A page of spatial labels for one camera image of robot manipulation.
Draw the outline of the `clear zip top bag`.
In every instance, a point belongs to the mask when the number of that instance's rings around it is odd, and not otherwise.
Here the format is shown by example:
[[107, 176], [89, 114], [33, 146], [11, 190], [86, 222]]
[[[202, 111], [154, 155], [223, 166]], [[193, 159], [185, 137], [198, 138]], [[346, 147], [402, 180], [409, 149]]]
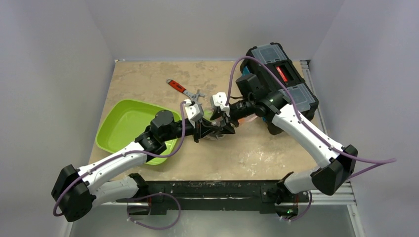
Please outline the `clear zip top bag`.
[[[209, 121], [211, 121], [210, 120], [210, 117], [211, 117], [212, 113], [213, 113], [213, 110], [211, 110], [211, 111], [205, 111], [204, 118], [207, 119], [207, 120], [209, 120]], [[251, 121], [255, 120], [256, 118], [257, 118], [257, 115], [254, 114], [254, 115], [250, 116], [249, 117], [249, 120], [247, 120], [246, 122], [251, 122]], [[219, 129], [219, 120], [213, 120], [211, 122], [215, 126], [216, 133], [218, 133], [217, 131]]]

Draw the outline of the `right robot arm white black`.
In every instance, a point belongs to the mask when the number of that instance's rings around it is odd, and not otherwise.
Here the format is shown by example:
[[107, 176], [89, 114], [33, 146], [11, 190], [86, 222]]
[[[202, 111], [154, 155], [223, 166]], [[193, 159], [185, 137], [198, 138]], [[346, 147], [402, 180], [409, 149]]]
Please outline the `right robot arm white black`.
[[236, 80], [243, 98], [226, 105], [227, 95], [219, 92], [210, 98], [212, 119], [222, 117], [235, 126], [250, 115], [264, 117], [271, 134], [286, 132], [313, 157], [316, 167], [305, 172], [290, 172], [280, 180], [277, 194], [289, 201], [297, 193], [319, 190], [332, 196], [354, 172], [358, 150], [343, 146], [314, 126], [300, 112], [294, 110], [289, 97], [279, 90], [265, 89], [254, 74]]

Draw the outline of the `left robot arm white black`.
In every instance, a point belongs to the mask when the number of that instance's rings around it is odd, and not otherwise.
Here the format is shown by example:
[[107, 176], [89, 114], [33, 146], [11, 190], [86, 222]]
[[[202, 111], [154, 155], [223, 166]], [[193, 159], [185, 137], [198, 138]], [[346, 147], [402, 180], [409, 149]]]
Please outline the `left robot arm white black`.
[[158, 111], [143, 133], [114, 154], [79, 168], [71, 164], [62, 168], [51, 191], [55, 200], [53, 216], [64, 216], [68, 222], [74, 222], [104, 202], [122, 198], [132, 198], [135, 202], [145, 200], [147, 188], [141, 185], [140, 175], [119, 182], [113, 182], [112, 178], [154, 158], [168, 158], [180, 150], [177, 146], [165, 155], [166, 141], [179, 139], [183, 143], [185, 137], [192, 136], [198, 142], [210, 134], [233, 131], [230, 118], [229, 112], [216, 109], [210, 119], [206, 119], [193, 106], [181, 112], [179, 121], [174, 120], [171, 111]]

